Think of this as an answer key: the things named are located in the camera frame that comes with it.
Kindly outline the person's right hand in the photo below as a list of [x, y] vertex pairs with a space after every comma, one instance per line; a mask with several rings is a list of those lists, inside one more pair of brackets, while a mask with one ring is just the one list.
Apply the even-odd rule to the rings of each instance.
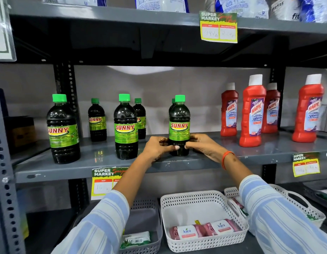
[[187, 142], [199, 142], [200, 152], [217, 163], [221, 163], [222, 156], [227, 151], [206, 134], [193, 133]]

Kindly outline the person's right forearm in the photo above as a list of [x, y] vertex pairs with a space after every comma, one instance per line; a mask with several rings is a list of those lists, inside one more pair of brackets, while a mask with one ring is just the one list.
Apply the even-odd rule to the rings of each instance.
[[259, 245], [269, 254], [327, 254], [327, 234], [236, 157], [226, 171], [238, 183]]

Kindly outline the person's left forearm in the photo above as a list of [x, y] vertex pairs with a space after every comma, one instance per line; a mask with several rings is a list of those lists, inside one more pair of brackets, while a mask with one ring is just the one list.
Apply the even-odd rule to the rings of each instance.
[[116, 187], [75, 226], [51, 254], [116, 254], [142, 178], [160, 154], [140, 154]]

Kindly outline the red white-capped cleaner bottle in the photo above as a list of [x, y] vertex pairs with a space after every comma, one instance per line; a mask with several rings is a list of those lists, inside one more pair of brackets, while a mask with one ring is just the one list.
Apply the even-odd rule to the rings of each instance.
[[278, 113], [280, 92], [277, 90], [277, 83], [269, 83], [264, 101], [263, 121], [261, 133], [278, 132]]
[[227, 83], [226, 90], [221, 94], [221, 131], [223, 137], [237, 135], [237, 109], [239, 94], [235, 83]]
[[311, 74], [298, 94], [295, 128], [292, 136], [294, 142], [312, 143], [317, 138], [317, 126], [320, 115], [324, 87], [322, 74]]
[[266, 89], [262, 85], [263, 75], [251, 75], [249, 84], [243, 91], [243, 108], [241, 121], [241, 147], [257, 147], [261, 145], [264, 101]]

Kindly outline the white plastic woven basket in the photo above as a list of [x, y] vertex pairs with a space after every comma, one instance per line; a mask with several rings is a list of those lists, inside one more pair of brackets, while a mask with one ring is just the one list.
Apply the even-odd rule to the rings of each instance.
[[[174, 253], [199, 251], [242, 243], [249, 229], [248, 222], [235, 211], [228, 198], [219, 191], [199, 191], [164, 195], [160, 199], [161, 216], [169, 249]], [[204, 225], [232, 219], [241, 231], [196, 239], [173, 240], [173, 226]]]

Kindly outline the grey plastic woven basket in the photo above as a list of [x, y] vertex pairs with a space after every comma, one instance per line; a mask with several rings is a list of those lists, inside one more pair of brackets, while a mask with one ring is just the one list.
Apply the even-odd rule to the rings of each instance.
[[146, 245], [120, 249], [119, 254], [158, 254], [163, 236], [160, 206], [156, 198], [142, 197], [134, 201], [124, 233], [149, 232], [151, 242]]

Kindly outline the pink wipes packet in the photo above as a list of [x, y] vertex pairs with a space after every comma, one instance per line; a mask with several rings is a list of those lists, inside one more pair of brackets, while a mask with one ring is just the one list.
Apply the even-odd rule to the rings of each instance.
[[205, 230], [205, 236], [215, 236], [241, 231], [232, 219], [222, 219], [216, 222], [208, 222], [202, 225]]
[[188, 226], [173, 226], [169, 229], [170, 238], [173, 240], [196, 239], [206, 237], [204, 227], [199, 224]]

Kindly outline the green wipes packet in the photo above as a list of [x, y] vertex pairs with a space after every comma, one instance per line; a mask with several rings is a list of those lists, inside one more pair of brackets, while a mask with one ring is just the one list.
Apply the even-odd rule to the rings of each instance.
[[120, 249], [148, 245], [151, 242], [151, 235], [149, 231], [122, 235]]

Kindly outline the large dark green-capped cleaner bottle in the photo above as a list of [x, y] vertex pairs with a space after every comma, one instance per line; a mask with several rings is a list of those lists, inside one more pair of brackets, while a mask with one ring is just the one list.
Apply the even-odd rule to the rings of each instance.
[[65, 94], [53, 94], [54, 106], [47, 113], [47, 130], [56, 164], [68, 164], [81, 157], [76, 115]]

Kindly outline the dark plastic tray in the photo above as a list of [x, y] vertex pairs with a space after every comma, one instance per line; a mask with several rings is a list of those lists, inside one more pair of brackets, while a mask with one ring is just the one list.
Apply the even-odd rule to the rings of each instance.
[[327, 208], [327, 179], [303, 182], [306, 197]]

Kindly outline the grey box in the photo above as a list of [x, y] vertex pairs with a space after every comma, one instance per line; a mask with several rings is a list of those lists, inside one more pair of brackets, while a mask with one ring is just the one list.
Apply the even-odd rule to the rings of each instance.
[[327, 105], [320, 106], [317, 131], [327, 132]]

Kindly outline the white blue plastic packet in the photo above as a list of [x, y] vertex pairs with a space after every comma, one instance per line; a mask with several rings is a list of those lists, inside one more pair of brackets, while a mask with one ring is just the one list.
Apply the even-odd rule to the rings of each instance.
[[300, 21], [305, 23], [327, 23], [327, 0], [298, 0]]
[[43, 3], [49, 4], [68, 4], [81, 6], [106, 7], [106, 0], [42, 0]]
[[187, 0], [135, 0], [136, 9], [189, 13]]
[[215, 0], [215, 11], [236, 13], [238, 17], [269, 18], [266, 0]]

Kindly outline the dark cardboard box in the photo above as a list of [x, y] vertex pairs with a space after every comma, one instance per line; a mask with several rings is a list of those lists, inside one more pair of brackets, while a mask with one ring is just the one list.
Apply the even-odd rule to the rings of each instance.
[[37, 142], [34, 119], [30, 116], [4, 117], [10, 154], [22, 152]]

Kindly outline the yellow green packet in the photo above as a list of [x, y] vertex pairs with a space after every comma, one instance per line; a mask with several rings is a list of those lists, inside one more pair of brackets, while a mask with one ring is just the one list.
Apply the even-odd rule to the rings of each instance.
[[26, 193], [25, 190], [19, 189], [17, 190], [17, 201], [19, 206], [19, 214], [20, 214], [20, 227], [23, 235], [23, 239], [26, 239], [29, 236], [29, 227], [26, 216]]

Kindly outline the laminated paper sign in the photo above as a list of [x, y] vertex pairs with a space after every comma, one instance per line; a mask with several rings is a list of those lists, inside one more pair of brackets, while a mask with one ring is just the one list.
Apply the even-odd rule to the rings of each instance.
[[10, 5], [0, 0], [0, 62], [15, 62], [16, 52], [9, 17]]

